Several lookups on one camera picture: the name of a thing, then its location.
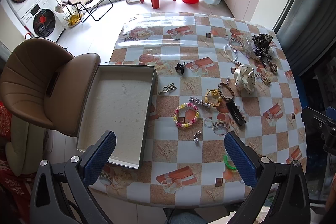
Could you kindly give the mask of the checkered patterned tablecloth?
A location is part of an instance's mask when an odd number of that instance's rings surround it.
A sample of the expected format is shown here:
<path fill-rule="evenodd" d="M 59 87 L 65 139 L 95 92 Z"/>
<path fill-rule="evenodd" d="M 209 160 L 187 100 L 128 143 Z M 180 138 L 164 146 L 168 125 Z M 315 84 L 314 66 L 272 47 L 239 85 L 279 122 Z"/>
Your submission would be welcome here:
<path fill-rule="evenodd" d="M 277 72 L 237 49 L 243 38 L 272 31 L 225 16 L 187 12 L 155 13 L 123 25 L 112 64 L 154 66 L 157 86 L 150 107 L 144 162 L 133 170 L 107 165 L 92 186 L 96 192 L 133 203 L 162 207 L 212 206 L 240 201 L 250 192 L 238 171 L 223 161 L 224 135 L 233 131 L 258 155 L 306 166 L 302 108 L 290 66 L 277 38 L 270 53 Z M 185 63 L 184 74 L 176 72 Z M 235 86 L 240 65 L 255 71 L 255 90 Z M 158 94 L 174 83 L 177 89 Z M 208 109 L 190 103 L 194 96 Z M 246 120 L 239 127 L 226 103 L 233 100 Z M 200 131 L 199 143 L 194 134 Z"/>

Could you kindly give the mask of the black large hair clip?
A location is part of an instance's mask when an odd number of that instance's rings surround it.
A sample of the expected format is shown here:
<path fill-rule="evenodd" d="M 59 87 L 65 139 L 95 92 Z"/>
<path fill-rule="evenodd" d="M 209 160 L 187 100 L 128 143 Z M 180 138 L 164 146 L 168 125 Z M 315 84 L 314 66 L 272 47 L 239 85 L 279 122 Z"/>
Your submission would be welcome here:
<path fill-rule="evenodd" d="M 228 108 L 233 120 L 237 123 L 239 127 L 245 125 L 246 120 L 239 111 L 238 107 L 234 103 L 233 100 L 230 100 L 226 103 L 226 107 Z"/>

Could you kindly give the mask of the black small claw clip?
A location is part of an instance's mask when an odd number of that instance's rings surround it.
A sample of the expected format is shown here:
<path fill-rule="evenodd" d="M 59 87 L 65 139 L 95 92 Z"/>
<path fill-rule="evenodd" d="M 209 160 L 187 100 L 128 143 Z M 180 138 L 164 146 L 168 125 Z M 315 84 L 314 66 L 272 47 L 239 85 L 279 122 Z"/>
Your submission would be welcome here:
<path fill-rule="evenodd" d="M 185 63 L 183 63 L 183 64 L 177 63 L 177 65 L 175 66 L 175 70 L 176 70 L 176 72 L 178 72 L 181 75 L 183 75 L 184 74 L 184 70 L 185 70 Z"/>

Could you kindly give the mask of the beige rabbit hair clip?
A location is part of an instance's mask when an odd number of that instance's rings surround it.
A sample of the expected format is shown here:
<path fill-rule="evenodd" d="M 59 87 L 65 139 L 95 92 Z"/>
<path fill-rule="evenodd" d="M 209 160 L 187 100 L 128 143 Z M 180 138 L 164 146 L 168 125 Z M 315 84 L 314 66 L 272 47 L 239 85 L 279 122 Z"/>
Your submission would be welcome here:
<path fill-rule="evenodd" d="M 166 86 L 163 86 L 161 90 L 158 91 L 158 94 L 163 94 L 163 93 L 170 93 L 173 92 L 177 89 L 174 83 L 169 83 Z"/>

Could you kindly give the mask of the dark green tray box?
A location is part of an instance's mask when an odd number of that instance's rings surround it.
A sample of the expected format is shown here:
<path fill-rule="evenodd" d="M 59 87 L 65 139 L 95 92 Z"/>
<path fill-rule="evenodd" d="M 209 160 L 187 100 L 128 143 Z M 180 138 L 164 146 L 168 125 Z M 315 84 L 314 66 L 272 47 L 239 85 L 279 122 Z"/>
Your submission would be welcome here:
<path fill-rule="evenodd" d="M 142 163 L 154 66 L 99 65 L 83 110 L 76 148 L 84 152 L 106 131 L 116 134 L 109 163 L 138 169 Z"/>

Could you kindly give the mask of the silver star hair clip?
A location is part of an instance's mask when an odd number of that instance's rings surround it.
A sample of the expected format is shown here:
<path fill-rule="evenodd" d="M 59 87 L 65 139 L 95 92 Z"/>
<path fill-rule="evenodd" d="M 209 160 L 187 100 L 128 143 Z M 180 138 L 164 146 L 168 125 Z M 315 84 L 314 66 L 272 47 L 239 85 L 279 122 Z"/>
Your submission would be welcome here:
<path fill-rule="evenodd" d="M 202 99 L 199 99 L 199 98 L 197 98 L 197 97 L 194 97 L 194 96 L 190 96 L 190 97 L 189 97 L 189 101 L 190 101 L 190 103 L 192 103 L 192 104 L 199 105 L 199 106 L 202 106 L 202 107 L 206 107 L 206 108 L 208 108 L 208 109 L 211 107 L 211 105 L 210 105 L 209 103 L 205 102 L 205 101 L 202 100 Z"/>

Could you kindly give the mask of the white polka dot scrunchie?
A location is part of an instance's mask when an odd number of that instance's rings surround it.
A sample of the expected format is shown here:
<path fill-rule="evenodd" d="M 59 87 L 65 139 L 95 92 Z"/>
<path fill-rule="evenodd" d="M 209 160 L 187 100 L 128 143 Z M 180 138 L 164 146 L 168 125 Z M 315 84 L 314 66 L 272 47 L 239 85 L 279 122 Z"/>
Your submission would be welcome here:
<path fill-rule="evenodd" d="M 237 90 L 252 94 L 255 90 L 255 71 L 250 65 L 240 65 L 234 72 Z"/>

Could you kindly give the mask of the black folding chair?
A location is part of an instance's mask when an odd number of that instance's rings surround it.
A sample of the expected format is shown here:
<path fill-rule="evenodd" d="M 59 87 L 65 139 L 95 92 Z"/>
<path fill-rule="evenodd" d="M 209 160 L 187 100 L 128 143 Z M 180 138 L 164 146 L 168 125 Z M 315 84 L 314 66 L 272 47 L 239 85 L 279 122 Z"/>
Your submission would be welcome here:
<path fill-rule="evenodd" d="M 110 7 L 107 8 L 99 18 L 95 18 L 93 13 L 105 2 L 108 2 Z M 59 6 L 61 8 L 66 7 L 71 15 L 77 12 L 78 16 L 80 16 L 80 22 L 82 23 L 88 18 L 92 18 L 98 22 L 113 8 L 113 2 L 111 0 L 61 0 Z"/>

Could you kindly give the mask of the brown leather chair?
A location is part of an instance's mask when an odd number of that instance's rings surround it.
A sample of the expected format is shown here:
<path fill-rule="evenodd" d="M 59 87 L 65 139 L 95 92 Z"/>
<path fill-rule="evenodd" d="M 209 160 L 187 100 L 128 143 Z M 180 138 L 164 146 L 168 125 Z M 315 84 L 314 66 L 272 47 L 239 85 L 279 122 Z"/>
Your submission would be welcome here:
<path fill-rule="evenodd" d="M 2 101 L 24 121 L 76 137 L 100 62 L 97 53 L 74 56 L 48 39 L 25 40 L 2 71 Z"/>

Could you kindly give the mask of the small silver pearl charm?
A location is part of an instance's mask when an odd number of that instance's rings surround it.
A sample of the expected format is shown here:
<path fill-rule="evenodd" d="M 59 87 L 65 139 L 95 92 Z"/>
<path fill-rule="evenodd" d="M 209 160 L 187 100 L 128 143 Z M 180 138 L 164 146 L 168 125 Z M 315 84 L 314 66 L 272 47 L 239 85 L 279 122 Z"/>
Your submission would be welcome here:
<path fill-rule="evenodd" d="M 202 135 L 202 133 L 200 131 L 197 131 L 195 134 L 194 134 L 194 142 L 195 143 L 199 143 L 199 137 Z"/>

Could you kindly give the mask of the green plastic bangle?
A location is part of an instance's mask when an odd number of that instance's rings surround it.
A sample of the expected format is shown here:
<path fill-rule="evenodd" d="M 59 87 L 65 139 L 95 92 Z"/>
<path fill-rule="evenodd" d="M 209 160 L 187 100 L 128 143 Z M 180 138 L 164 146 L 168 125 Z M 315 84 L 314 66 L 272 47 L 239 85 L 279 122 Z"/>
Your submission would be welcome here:
<path fill-rule="evenodd" d="M 227 154 L 224 154 L 223 161 L 229 170 L 232 170 L 232 171 L 237 170 L 236 166 L 233 164 L 233 162 L 231 161 L 231 158 Z"/>

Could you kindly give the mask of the lower white washing machine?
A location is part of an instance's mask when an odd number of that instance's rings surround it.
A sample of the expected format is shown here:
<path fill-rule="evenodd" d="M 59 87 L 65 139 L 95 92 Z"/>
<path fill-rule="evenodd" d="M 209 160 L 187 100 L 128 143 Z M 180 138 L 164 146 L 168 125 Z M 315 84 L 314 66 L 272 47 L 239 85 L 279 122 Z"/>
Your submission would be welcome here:
<path fill-rule="evenodd" d="M 64 31 L 61 21 L 47 2 L 38 0 L 22 17 L 21 22 L 36 38 L 57 42 Z"/>

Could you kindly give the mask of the clear plastic hair claw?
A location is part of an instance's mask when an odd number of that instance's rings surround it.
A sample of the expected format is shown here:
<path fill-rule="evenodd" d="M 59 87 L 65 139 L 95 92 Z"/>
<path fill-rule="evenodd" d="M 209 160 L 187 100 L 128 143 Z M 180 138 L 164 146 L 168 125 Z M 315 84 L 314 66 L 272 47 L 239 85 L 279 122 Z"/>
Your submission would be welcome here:
<path fill-rule="evenodd" d="M 247 38 L 243 38 L 241 41 L 241 46 L 246 53 L 246 56 L 250 59 L 255 59 L 256 55 L 254 53 L 254 50 Z"/>

